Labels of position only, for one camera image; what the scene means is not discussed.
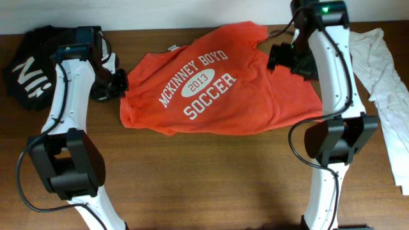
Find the red soccer t-shirt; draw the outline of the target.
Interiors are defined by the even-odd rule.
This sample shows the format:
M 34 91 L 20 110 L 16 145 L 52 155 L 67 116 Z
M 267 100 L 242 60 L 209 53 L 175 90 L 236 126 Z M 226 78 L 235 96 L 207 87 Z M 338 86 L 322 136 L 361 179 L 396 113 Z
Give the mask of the red soccer t-shirt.
M 319 116 L 311 84 L 283 66 L 267 67 L 258 45 L 266 26 L 222 26 L 166 53 L 148 53 L 128 74 L 120 102 L 127 128 L 165 135 L 251 135 Z

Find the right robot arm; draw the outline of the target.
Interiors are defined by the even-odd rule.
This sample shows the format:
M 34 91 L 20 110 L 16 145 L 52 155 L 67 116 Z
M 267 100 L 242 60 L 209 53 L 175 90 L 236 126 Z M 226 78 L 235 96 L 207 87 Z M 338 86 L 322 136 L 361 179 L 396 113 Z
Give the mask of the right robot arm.
M 318 81 L 322 114 L 295 123 L 288 142 L 299 126 L 305 131 L 304 159 L 312 167 L 309 203 L 297 229 L 339 229 L 337 211 L 344 177 L 359 153 L 378 129 L 378 118 L 369 116 L 360 99 L 349 51 L 350 21 L 344 1 L 292 0 L 291 43 L 273 45 L 267 67 L 285 66 L 305 80 Z

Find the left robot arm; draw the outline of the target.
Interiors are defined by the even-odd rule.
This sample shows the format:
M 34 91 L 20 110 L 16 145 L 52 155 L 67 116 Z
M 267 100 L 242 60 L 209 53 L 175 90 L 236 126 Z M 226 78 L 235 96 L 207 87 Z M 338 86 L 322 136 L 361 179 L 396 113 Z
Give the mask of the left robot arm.
M 75 208 L 90 229 L 127 229 L 105 190 L 105 162 L 86 131 L 89 100 L 106 102 L 128 91 L 127 73 L 99 26 L 76 27 L 64 33 L 51 60 L 56 86 L 49 117 L 38 137 L 28 140 L 18 164 L 29 155 L 45 189 L 64 206 L 37 208 L 24 195 L 16 172 L 19 195 L 30 209 L 49 213 Z

